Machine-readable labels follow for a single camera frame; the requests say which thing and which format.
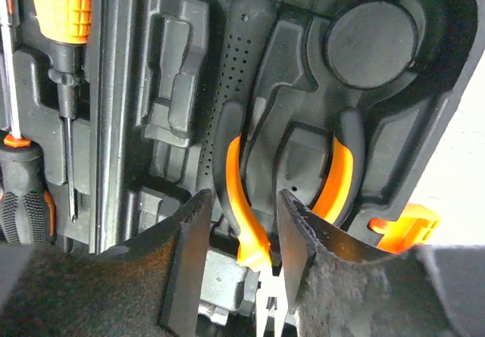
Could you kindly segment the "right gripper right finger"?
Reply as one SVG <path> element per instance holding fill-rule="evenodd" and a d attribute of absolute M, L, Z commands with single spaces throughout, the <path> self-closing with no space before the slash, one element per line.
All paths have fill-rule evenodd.
<path fill-rule="evenodd" d="M 277 197 L 289 311 L 300 336 L 482 336 L 484 249 L 389 254 Z"/>

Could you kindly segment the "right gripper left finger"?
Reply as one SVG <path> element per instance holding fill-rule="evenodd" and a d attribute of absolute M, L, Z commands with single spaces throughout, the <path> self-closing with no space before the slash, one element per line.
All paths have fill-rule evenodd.
<path fill-rule="evenodd" d="M 1 246 L 3 336 L 192 336 L 212 193 L 97 256 Z"/>

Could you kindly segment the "orange long-nose pliers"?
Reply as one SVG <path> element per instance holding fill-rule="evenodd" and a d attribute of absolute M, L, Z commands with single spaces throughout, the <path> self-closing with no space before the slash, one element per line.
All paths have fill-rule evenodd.
<path fill-rule="evenodd" d="M 229 202 L 239 227 L 237 262 L 258 274 L 255 293 L 256 334 L 263 336 L 268 318 L 274 318 L 274 335 L 283 333 L 289 311 L 284 275 L 272 269 L 271 243 L 246 198 L 239 167 L 241 134 L 230 143 L 226 174 Z M 347 107 L 340 111 L 333 132 L 330 171 L 312 210 L 320 218 L 342 226 L 349 217 L 365 165 L 365 129 L 361 112 Z"/>

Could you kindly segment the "black orange handle screwdriver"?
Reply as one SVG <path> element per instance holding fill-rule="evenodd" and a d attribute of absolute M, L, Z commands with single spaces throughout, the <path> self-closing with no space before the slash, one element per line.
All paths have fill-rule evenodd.
<path fill-rule="evenodd" d="M 1 228 L 11 244 L 52 243 L 55 238 L 55 204 L 45 186 L 42 148 L 24 138 L 20 131 L 13 59 L 15 8 L 15 0 L 1 0 L 2 50 L 11 128 L 1 143 Z"/>

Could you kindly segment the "black plastic tool case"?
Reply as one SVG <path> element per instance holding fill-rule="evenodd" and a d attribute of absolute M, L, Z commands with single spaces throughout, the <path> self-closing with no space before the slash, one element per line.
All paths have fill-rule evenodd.
<path fill-rule="evenodd" d="M 484 0 L 1 0 L 3 336 L 482 336 L 410 196 Z"/>

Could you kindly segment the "claw hammer black handle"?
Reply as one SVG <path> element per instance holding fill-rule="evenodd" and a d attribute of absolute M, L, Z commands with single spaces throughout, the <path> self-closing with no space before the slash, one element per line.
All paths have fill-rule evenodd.
<path fill-rule="evenodd" d="M 213 192 L 213 215 L 216 225 L 223 227 L 218 234 L 225 246 L 234 244 L 239 232 L 227 191 L 228 148 L 243 131 L 247 104 L 276 16 L 276 6 L 268 0 L 231 0 L 227 12 L 197 175 L 198 188 Z"/>

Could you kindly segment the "large orange screwdriver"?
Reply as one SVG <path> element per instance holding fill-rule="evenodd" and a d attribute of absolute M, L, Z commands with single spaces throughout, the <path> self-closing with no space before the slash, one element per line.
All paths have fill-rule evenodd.
<path fill-rule="evenodd" d="M 64 119 L 68 214 L 77 221 L 74 187 L 73 121 L 77 118 L 79 86 L 83 82 L 83 46 L 91 29 L 92 0 L 33 0 L 41 34 L 49 40 L 49 79 L 58 89 L 59 114 Z"/>

